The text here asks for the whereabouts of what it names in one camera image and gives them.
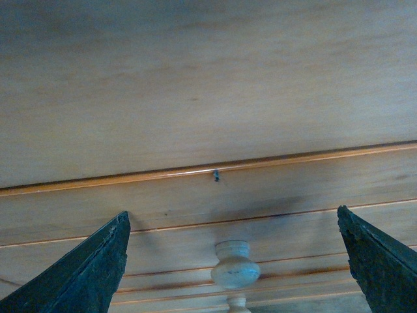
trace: wooden plank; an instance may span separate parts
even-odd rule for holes
[[[87,236],[120,211],[134,231],[417,198],[417,153],[0,198],[0,245]]]
[[[415,245],[415,204],[354,210],[406,245]],[[254,261],[270,261],[345,253],[336,212],[323,211],[198,228],[133,233],[126,275],[212,267],[214,245],[228,239],[247,240]],[[71,250],[79,241],[21,245],[0,249],[0,276],[18,284],[29,281]]]
[[[311,297],[297,297],[286,299],[275,299],[274,301],[258,301],[248,303],[253,313],[263,312],[284,312],[284,313],[305,313],[314,309],[314,312],[332,313],[371,313],[364,296],[360,292],[343,292],[329,295],[316,295]],[[117,307],[111,307],[112,312],[119,312]],[[176,312],[187,313],[226,313],[225,305],[210,306],[205,308],[178,309]]]
[[[132,5],[7,5],[0,186],[415,140],[414,1]]]
[[[347,253],[341,253],[307,258],[264,261],[259,263],[262,273],[260,279],[338,271],[348,267],[347,260]],[[210,271],[211,267],[206,267],[187,269],[184,271],[124,275],[119,286],[119,291],[128,291],[135,288],[149,291],[162,288],[200,286],[208,282],[212,283]]]
[[[128,213],[124,211],[0,300],[0,311],[107,313],[126,266],[129,235]]]
[[[338,149],[333,151],[317,151],[312,153],[299,153],[295,155],[274,156],[268,158],[255,158],[250,160],[239,160],[233,162],[213,163],[207,165],[188,166],[185,168],[174,168],[168,170],[144,171],[139,173],[126,173],[104,177],[92,177],[69,181],[57,181],[54,183],[40,183],[35,185],[14,186],[0,188],[0,197],[17,196],[20,194],[33,194],[39,192],[51,192],[58,190],[90,188],[96,186],[116,185],[125,183],[136,183],[139,181],[152,181],[155,179],[167,179],[189,175],[203,175],[214,173],[221,175],[225,171],[249,170],[254,168],[265,168],[281,166],[286,164],[314,162],[329,160],[333,158],[357,157],[360,155],[373,155],[376,153],[387,153],[394,151],[417,149],[417,141],[387,143],[367,147],[355,147]]]
[[[284,288],[267,288],[265,290],[247,291],[248,307],[262,301],[263,305],[273,303],[276,299],[286,300],[288,298],[319,297],[335,293],[352,293],[358,291],[358,285],[353,280],[342,280],[328,283],[311,283],[304,285],[286,286]],[[174,312],[176,310],[195,310],[207,307],[225,308],[228,294],[236,294],[236,291],[225,291],[222,294],[196,295],[195,297],[173,297],[158,299],[157,301],[127,301],[113,302],[109,312]]]
[[[118,291],[113,296],[112,302],[126,303],[130,301],[137,302],[149,302],[153,301],[165,301],[170,298],[182,297],[184,299],[196,298],[199,295],[207,297],[210,295],[232,295],[236,293],[245,292],[247,294],[257,293],[261,291],[274,291],[287,288],[293,288],[294,286],[303,286],[308,284],[327,284],[329,282],[348,281],[353,278],[349,270],[344,271],[332,271],[323,273],[312,273],[308,275],[294,275],[294,276],[281,276],[272,278],[263,278],[258,280],[254,285],[245,288],[245,290],[239,291],[225,291],[220,286],[211,284],[209,286],[189,286],[178,288],[166,288],[160,290],[131,290],[131,291]]]

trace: small screw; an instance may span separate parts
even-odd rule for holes
[[[220,180],[219,170],[214,170],[214,181],[218,182]]]

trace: groove line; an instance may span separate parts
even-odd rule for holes
[[[258,263],[258,264],[267,264],[267,263],[275,263],[275,262],[281,262],[281,261],[295,261],[295,260],[323,258],[323,257],[329,257],[329,256],[343,256],[343,255],[347,255],[347,252],[317,254],[317,255],[313,255],[313,256],[297,256],[295,258],[284,258],[284,259],[275,259],[275,260],[267,260],[267,261],[257,261],[256,263]],[[170,275],[170,274],[179,274],[179,273],[187,273],[187,272],[209,271],[211,269],[212,269],[212,267],[198,267],[196,269],[180,269],[180,270],[174,270],[174,271],[162,271],[162,272],[153,272],[153,273],[127,274],[127,275],[123,275],[123,278],[137,278],[137,277],[144,277],[144,276]]]
[[[295,270],[295,271],[285,271],[281,274],[270,274],[270,275],[261,275],[258,278],[258,281],[265,280],[279,280],[283,278],[296,278],[310,275],[320,275],[328,273],[336,273],[341,271],[348,271],[349,266],[335,266],[327,268],[314,268],[310,270]],[[159,284],[153,285],[144,288],[119,288],[116,291],[117,295],[122,295],[126,293],[141,293],[141,292],[150,292],[150,291],[160,291],[160,290],[179,290],[179,289],[189,289],[189,288],[200,288],[207,286],[214,286],[215,283],[212,280],[204,280],[201,282],[179,282],[179,283],[170,283],[170,284]]]
[[[263,287],[263,288],[247,288],[245,292],[247,293],[259,293],[263,291],[279,291],[279,290],[288,290],[300,286],[328,286],[333,285],[335,283],[342,284],[342,283],[350,283],[355,282],[353,278],[348,279],[337,279],[328,282],[307,282],[307,283],[298,283],[298,284],[290,284],[285,286],[272,286],[272,287]],[[153,298],[153,299],[140,299],[140,300],[130,300],[130,301],[117,301],[113,302],[113,305],[125,305],[125,304],[133,304],[133,303],[146,303],[146,302],[159,302],[159,301],[172,301],[172,300],[182,300],[182,299],[193,299],[193,298],[200,298],[200,297],[215,297],[218,295],[234,295],[236,291],[234,290],[225,290],[225,291],[215,291],[215,292],[208,292],[208,293],[198,293],[198,294],[191,294],[191,295],[174,295],[170,297],[160,297],[160,298]]]
[[[21,284],[17,284],[15,282],[11,282],[11,281],[6,280],[6,279],[3,279],[3,278],[0,278],[0,284],[6,284],[6,285],[13,286],[13,287],[22,287],[23,286]]]
[[[405,200],[396,200],[396,201],[384,201],[379,203],[367,203],[363,205],[350,205],[349,209],[363,209],[366,207],[378,207],[383,205],[393,205],[393,204],[404,204],[404,203],[414,203],[417,202],[417,198],[413,199],[405,199]],[[167,226],[163,228],[147,228],[144,230],[132,230],[130,235],[137,235],[141,233],[152,233],[156,231],[172,231],[172,230],[186,230],[190,228],[200,228],[200,227],[208,227],[213,225],[222,225],[222,224],[235,224],[239,222],[248,222],[253,220],[268,220],[271,218],[282,218],[286,216],[298,216],[298,215],[308,215],[308,214],[316,214],[316,213],[326,213],[326,212],[336,212],[338,208],[333,207],[329,209],[318,209],[318,210],[311,210],[311,211],[301,211],[301,212],[291,212],[291,213],[281,213],[281,214],[274,214],[274,215],[263,215],[263,216],[255,216],[255,217],[248,217],[248,218],[240,218],[235,220],[220,220],[215,222],[205,222],[200,224],[187,224],[187,225],[178,225],[178,226]],[[0,245],[0,249],[2,248],[13,248],[17,246],[31,246],[31,245],[43,245],[46,243],[60,243],[63,241],[77,241],[77,240],[85,240],[89,237],[86,236],[75,236],[75,237],[67,237],[67,238],[58,238],[58,239],[46,239],[46,240],[39,240],[39,241],[28,241],[24,243],[12,243],[6,245]]]
[[[335,158],[358,157],[361,155],[374,155],[377,153],[388,153],[417,149],[417,140],[407,142],[384,143],[379,145],[368,145],[362,147],[350,147],[327,151],[316,151],[311,153],[298,153],[293,155],[272,156],[267,158],[255,158],[232,162],[221,162],[198,166],[187,166],[183,168],[171,168],[165,170],[143,171],[137,173],[125,173],[85,179],[73,179],[68,181],[56,181],[33,185],[11,186],[0,188],[0,197],[17,196],[22,194],[33,194],[39,192],[52,192],[75,188],[89,188],[95,186],[117,185],[123,183],[136,183],[155,179],[167,179],[189,175],[201,175],[218,171],[248,170],[264,168],[269,166],[281,166],[303,162],[317,162]]]
[[[344,292],[333,292],[333,293],[318,293],[317,295],[300,295],[296,297],[286,297],[281,299],[269,299],[269,300],[256,300],[256,301],[249,301],[246,303],[248,308],[256,308],[261,306],[270,306],[270,305],[277,305],[279,303],[286,303],[289,301],[300,301],[306,299],[323,299],[323,298],[330,298],[330,297],[340,297],[342,295],[356,295],[362,294],[360,290],[358,291],[344,291]],[[201,308],[173,308],[169,310],[159,310],[158,313],[171,313],[171,312],[212,312],[214,310],[227,310],[229,306],[226,304],[224,305],[212,305],[212,306],[204,306]],[[155,313],[155,311],[147,311],[144,313]]]

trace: white knob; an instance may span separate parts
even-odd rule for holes
[[[259,266],[248,259],[249,244],[241,240],[224,241],[216,245],[220,262],[211,271],[213,281],[226,289],[238,289],[253,284],[261,274]]]

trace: light wood paneling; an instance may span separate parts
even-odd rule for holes
[[[4,5],[0,186],[415,140],[415,1],[109,6]]]
[[[370,313],[336,207],[417,249],[416,15],[415,1],[3,3],[0,297],[126,210],[111,313],[224,313],[235,291],[210,269],[227,239],[261,265],[254,313]]]
[[[417,198],[415,149],[1,197],[0,243],[89,235],[123,210],[134,231]]]
[[[354,211],[406,245],[416,244],[415,203]],[[212,267],[218,261],[214,253],[215,243],[237,238],[252,244],[254,261],[345,252],[336,211],[330,210],[132,234],[126,274]],[[63,241],[3,247],[0,249],[3,264],[0,277],[17,284],[25,283],[78,243]]]
[[[352,293],[358,292],[358,284],[353,279],[339,280],[334,282],[319,282],[311,284],[295,284],[284,286],[282,288],[265,288],[265,290],[248,290],[248,306],[256,306],[256,302],[262,301],[263,305],[270,305],[275,299],[286,300],[288,298],[303,298],[306,295],[310,297],[320,297],[322,295],[331,295],[335,293]],[[225,308],[227,295],[234,294],[235,291],[226,291],[221,294],[213,293],[206,295],[196,295],[196,297],[173,297],[159,299],[158,301],[131,301],[131,302],[113,302],[109,312],[174,312],[176,310],[198,309],[206,307]]]

